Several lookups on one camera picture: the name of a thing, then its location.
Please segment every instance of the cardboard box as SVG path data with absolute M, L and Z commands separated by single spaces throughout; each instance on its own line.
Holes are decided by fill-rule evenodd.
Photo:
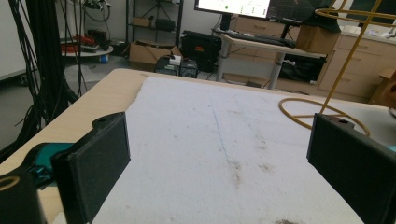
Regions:
M 136 70 L 154 72 L 155 64 L 164 55 L 181 56 L 176 46 L 161 45 L 148 41 L 135 41 L 131 44 L 129 61 Z
M 340 33 L 334 33 L 318 26 L 302 25 L 296 41 L 296 48 L 311 53 L 332 52 Z
M 132 20 L 132 24 L 135 25 L 135 26 L 150 27 L 151 26 L 151 20 L 146 19 L 146 18 L 134 17 L 133 20 Z

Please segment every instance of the black keyboard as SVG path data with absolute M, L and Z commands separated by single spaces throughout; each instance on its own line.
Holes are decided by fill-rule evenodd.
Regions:
M 284 43 L 269 39 L 269 38 L 261 38 L 257 36 L 252 36 L 252 35 L 241 35 L 241 34 L 228 34 L 230 37 L 235 38 L 235 39 L 243 39 L 243 40 L 248 40 L 252 42 L 259 42 L 263 44 L 270 44 L 270 45 L 277 45 L 277 46 L 285 46 Z
M 271 39 L 271 40 L 275 40 L 275 41 L 279 41 L 281 43 L 284 43 L 286 47 L 292 48 L 294 49 L 296 46 L 296 42 L 294 40 L 289 40 L 289 39 L 282 39 L 279 37 L 274 37 L 271 35 L 254 35 L 255 37 L 258 38 L 263 38 L 263 39 Z

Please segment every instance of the gray floor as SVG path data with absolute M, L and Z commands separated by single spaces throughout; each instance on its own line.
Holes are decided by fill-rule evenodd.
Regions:
M 77 66 L 74 59 L 69 59 L 65 70 L 66 79 L 75 92 L 78 90 Z M 110 56 L 109 63 L 98 62 L 97 57 L 82 60 L 82 71 L 87 81 L 87 90 L 97 81 L 116 68 L 130 68 L 127 59 Z M 214 80 L 215 75 L 201 73 L 198 78 Z M 22 86 L 21 78 L 14 77 L 0 82 L 0 150 L 14 142 L 21 131 L 22 120 L 28 108 L 33 104 L 27 87 Z

